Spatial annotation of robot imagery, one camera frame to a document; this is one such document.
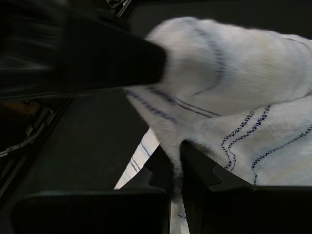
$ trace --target striped towel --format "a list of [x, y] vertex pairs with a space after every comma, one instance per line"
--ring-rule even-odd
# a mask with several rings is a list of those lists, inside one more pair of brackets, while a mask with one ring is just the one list
[[167, 51], [160, 83], [125, 89], [183, 172], [187, 140], [254, 185], [312, 185], [312, 42], [178, 18], [147, 40]]

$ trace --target dark gray surface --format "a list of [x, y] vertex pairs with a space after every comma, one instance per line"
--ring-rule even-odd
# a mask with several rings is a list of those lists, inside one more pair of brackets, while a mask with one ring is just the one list
[[0, 233], [12, 233], [10, 210], [26, 194], [112, 189], [147, 129], [121, 90], [76, 98], [1, 210]]
[[201, 1], [185, 3], [138, 3], [128, 18], [132, 32], [145, 37], [154, 27], [175, 17], [191, 16], [223, 23], [298, 34], [312, 39], [309, 1], [244, 0]]

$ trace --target blue stripe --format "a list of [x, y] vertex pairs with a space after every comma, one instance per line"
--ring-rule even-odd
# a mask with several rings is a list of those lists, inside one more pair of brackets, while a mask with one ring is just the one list
[[150, 153], [147, 151], [147, 149], [145, 148], [145, 146], [143, 145], [142, 141], [141, 141], [141, 146], [144, 149], [144, 151], [147, 153], [148, 157], [150, 157]]
[[251, 130], [249, 130], [247, 133], [245, 133], [244, 135], [240, 136], [239, 138], [235, 139], [234, 141], [232, 141], [229, 146], [228, 146], [228, 151], [233, 155], [233, 167], [231, 169], [231, 171], [234, 170], [235, 168], [235, 164], [236, 164], [236, 155], [231, 151], [231, 147], [238, 141], [247, 138], [250, 134], [252, 134], [255, 130], [257, 130], [257, 128], [261, 125], [262, 121], [264, 121], [267, 116], [268, 113], [271, 109], [271, 106], [267, 106], [266, 108], [264, 108], [264, 112], [262, 114], [262, 116], [257, 120], [257, 122], [255, 123], [255, 125], [252, 127]]
[[184, 220], [187, 220], [187, 218], [186, 218], [186, 216], [185, 216], [185, 215], [178, 214], [177, 216], [178, 216], [178, 217], [180, 217], [180, 218], [182, 218], [182, 219], [184, 219]]
[[260, 156], [259, 158], [257, 158], [253, 163], [252, 163], [252, 170], [253, 170], [253, 174], [254, 174], [254, 179], [253, 179], [253, 185], [256, 185], [257, 183], [257, 178], [258, 178], [258, 175], [254, 172], [254, 168], [256, 167], [256, 165], [258, 164], [258, 162], [260, 162], [262, 159], [264, 159], [266, 156], [268, 156], [269, 154], [277, 151], [277, 150], [280, 150], [282, 148], [284, 148], [285, 146], [291, 144], [291, 143], [294, 143], [295, 141], [298, 141], [300, 138], [302, 137], [305, 137], [307, 134], [309, 134], [310, 132], [312, 131], [312, 125], [307, 128], [305, 130], [305, 132], [301, 133], [299, 136], [297, 136], [296, 138], [286, 142], [285, 144], [273, 149], [273, 150], [269, 150], [267, 151], [264, 155]]
[[199, 109], [199, 110], [201, 110], [201, 111], [208, 112], [208, 113], [210, 113], [210, 114], [212, 114], [212, 115], [215, 115], [215, 116], [221, 116], [221, 115], [218, 115], [218, 114], [216, 114], [216, 113], [214, 113], [214, 112], [207, 111], [207, 110], [202, 109], [202, 108], [200, 108], [200, 107], [197, 107], [197, 106], [193, 106], [193, 105], [191, 105], [191, 104], [188, 104], [188, 103], [182, 101], [181, 99], [178, 99], [178, 100], [179, 100], [180, 102], [182, 102], [183, 104], [185, 104], [185, 105], [192, 106], [192, 107], [197, 108], [197, 109]]
[[130, 159], [130, 164], [131, 164], [131, 166], [133, 167], [133, 169], [136, 171], [136, 173], [137, 173], [137, 169], [136, 169], [136, 167], [133, 165], [133, 163], [131, 162], [131, 159]]
[[169, 96], [169, 95], [166, 94], [165, 92], [163, 92], [163, 91], [161, 91], [161, 90], [158, 90], [158, 89], [155, 88], [155, 87], [147, 87], [147, 89], [148, 89], [151, 93], [156, 94], [156, 95], [162, 97], [165, 101], [167, 101], [168, 103], [170, 103], [170, 104], [172, 104], [172, 105], [178, 105], [179, 107], [181, 107], [181, 108], [183, 108], [183, 109], [185, 109], [185, 110], [187, 110], [187, 111], [191, 111], [191, 112], [196, 113], [196, 114], [198, 114], [198, 115], [205, 116], [205, 117], [207, 117], [207, 118], [211, 118], [211, 116], [205, 115], [205, 114], [203, 114], [203, 113], [201, 113], [201, 112], [198, 112], [198, 111], [194, 111], [194, 110], [192, 110], [192, 109], [190, 109], [190, 108], [188, 108], [188, 107], [186, 107], [186, 106], [181, 105], [180, 103], [176, 102], [176, 100], [175, 100], [174, 98], [172, 98], [171, 96]]
[[169, 114], [161, 111], [161, 110], [158, 110], [156, 109], [155, 107], [153, 107], [150, 103], [148, 103], [146, 100], [144, 100], [142, 97], [140, 97], [138, 94], [130, 91], [130, 90], [125, 90], [126, 94], [135, 98], [136, 100], [138, 100], [139, 102], [141, 102], [141, 104], [148, 110], [150, 111], [151, 113], [153, 113], [154, 115], [156, 116], [159, 116], [159, 117], [162, 117], [166, 120], [169, 120], [171, 121], [172, 123], [174, 124], [177, 124], [176, 120], [171, 117]]
[[137, 166], [138, 170], [141, 170], [141, 168], [138, 166], [137, 162], [135, 161], [135, 159], [132, 157], [133, 162], [135, 163], [135, 165]]
[[231, 137], [234, 137], [237, 133], [240, 132], [240, 130], [242, 130], [243, 127], [245, 127], [247, 125], [247, 123], [249, 122], [249, 120], [252, 118], [252, 116], [254, 116], [254, 110], [253, 111], [250, 111], [249, 114], [246, 116], [246, 118], [243, 120], [243, 122], [240, 124], [240, 126], [238, 128], [236, 128], [236, 130], [234, 130], [233, 132], [231, 132], [230, 134], [228, 134], [225, 138], [223, 138], [223, 141], [221, 143], [221, 149], [224, 151], [225, 155], [228, 157], [229, 159], [229, 162], [228, 164], [224, 167], [225, 169], [228, 169], [231, 164], [232, 164], [232, 161], [230, 159], [230, 156], [229, 156], [229, 153], [228, 151], [225, 149], [224, 147], [224, 143], [230, 139]]
[[211, 37], [211, 35], [207, 31], [202, 30], [200, 27], [198, 27], [197, 24], [193, 24], [193, 29], [196, 33], [199, 34], [200, 37], [207, 40], [207, 44], [212, 49], [214, 58], [217, 63], [216, 81], [214, 82], [212, 86], [193, 94], [193, 96], [196, 96], [196, 95], [200, 95], [208, 90], [215, 88], [222, 81], [222, 78], [225, 72], [225, 63], [224, 63], [223, 51], [221, 47], [218, 46], [217, 42]]

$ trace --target black plastic part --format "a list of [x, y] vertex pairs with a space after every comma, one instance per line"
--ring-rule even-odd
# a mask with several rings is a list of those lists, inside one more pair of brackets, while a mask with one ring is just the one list
[[44, 192], [17, 203], [17, 234], [168, 234], [172, 164], [158, 147], [120, 190]]
[[181, 144], [181, 158], [191, 234], [311, 231], [311, 187], [252, 186], [187, 142]]
[[122, 19], [48, 0], [0, 1], [0, 101], [79, 95], [162, 78], [165, 51], [126, 33]]

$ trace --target cloth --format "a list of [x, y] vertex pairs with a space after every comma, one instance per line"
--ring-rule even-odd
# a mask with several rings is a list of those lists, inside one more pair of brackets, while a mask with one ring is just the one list
[[312, 42], [178, 18], [147, 40], [167, 52], [160, 83], [125, 89], [182, 178], [187, 140], [254, 185], [312, 185]]

